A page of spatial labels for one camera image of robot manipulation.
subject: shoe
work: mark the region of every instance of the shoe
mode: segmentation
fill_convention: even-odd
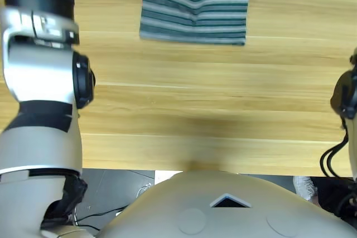
[[[296,194],[305,200],[312,202],[312,198],[317,196],[317,188],[310,177],[294,176],[293,183]]]

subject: wooden table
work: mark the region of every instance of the wooden table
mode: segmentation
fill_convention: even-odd
[[[344,135],[329,100],[357,45],[357,0],[251,0],[244,47],[140,40],[140,12],[141,0],[76,0],[97,76],[84,167],[321,174]],[[17,109],[2,81],[1,128]],[[347,148],[334,167],[350,174]]]

